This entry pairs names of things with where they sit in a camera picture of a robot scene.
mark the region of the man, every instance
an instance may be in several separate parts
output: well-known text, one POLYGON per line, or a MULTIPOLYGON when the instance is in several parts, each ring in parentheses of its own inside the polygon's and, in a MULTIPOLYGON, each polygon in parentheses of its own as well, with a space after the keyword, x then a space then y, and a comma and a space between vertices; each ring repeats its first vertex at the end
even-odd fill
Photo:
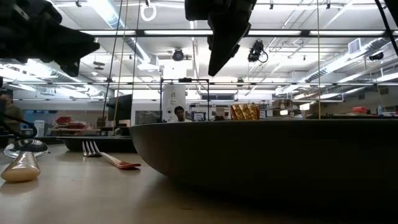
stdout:
POLYGON ((177 122, 192 122, 192 121, 190 121, 190 120, 188 120, 188 119, 185 119, 185 111, 184 111, 184 108, 182 108, 182 106, 177 106, 175 109, 174 109, 174 113, 175 113, 175 115, 177 116, 177 118, 178 118, 178 121, 177 122))
MULTIPOLYGON (((5 114, 8 116, 12 116, 13 118, 24 119, 24 114, 22 110, 16 106, 14 106, 14 101, 12 100, 12 96, 9 94, 2 94, 0 99, 6 101, 6 111, 5 114)), ((8 126, 15 132, 19 132, 21 130, 19 121, 14 121, 12 119, 4 118, 4 122, 8 124, 8 126)))

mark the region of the ventilation duct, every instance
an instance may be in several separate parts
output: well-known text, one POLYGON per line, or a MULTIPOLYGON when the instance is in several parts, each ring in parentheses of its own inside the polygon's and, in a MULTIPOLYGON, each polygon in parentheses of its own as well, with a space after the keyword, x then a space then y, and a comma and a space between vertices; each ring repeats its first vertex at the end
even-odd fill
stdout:
MULTIPOLYGON (((126 28, 124 21, 119 18, 119 13, 116 11, 116 6, 113 0, 88 0, 88 2, 110 26, 110 28, 114 30, 124 30, 126 28)), ((159 65, 157 63, 159 60, 157 57, 155 55, 147 54, 145 50, 137 43, 135 38, 123 37, 122 40, 135 53, 138 61, 140 61, 142 64, 145 64, 145 66, 139 67, 140 69, 159 71, 159 65)))
MULTIPOLYGON (((304 78, 302 78, 299 82, 300 83, 312 82, 317 78, 330 74, 340 68, 343 68, 344 66, 353 63, 354 59, 376 53, 383 46, 385 46, 390 42, 389 39, 385 38, 378 38, 376 40, 373 39, 370 41, 366 41, 366 39, 357 39, 355 41, 358 40, 361 47, 355 53, 350 54, 348 50, 345 50, 344 52, 338 54, 336 57, 333 57, 333 59, 327 61, 326 64, 324 64, 324 66, 321 69, 318 70, 318 68, 314 68, 313 70, 309 71, 308 74, 304 78)), ((275 92, 277 95, 286 94, 297 89, 298 87, 299 86, 297 85, 285 86, 277 88, 275 92)))

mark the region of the table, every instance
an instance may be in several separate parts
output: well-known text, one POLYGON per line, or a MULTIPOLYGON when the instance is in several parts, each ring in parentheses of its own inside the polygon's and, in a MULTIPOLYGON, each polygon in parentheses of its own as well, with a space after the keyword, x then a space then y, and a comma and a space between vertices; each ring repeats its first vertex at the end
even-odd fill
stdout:
MULTIPOLYGON (((353 223, 281 216, 215 199, 175 184, 137 154, 111 154, 142 163, 140 170, 118 170, 105 158, 84 158, 64 145, 50 146, 50 152, 38 158, 37 180, 0 179, 0 223, 353 223)), ((1 153, 0 169, 11 161, 1 153)))

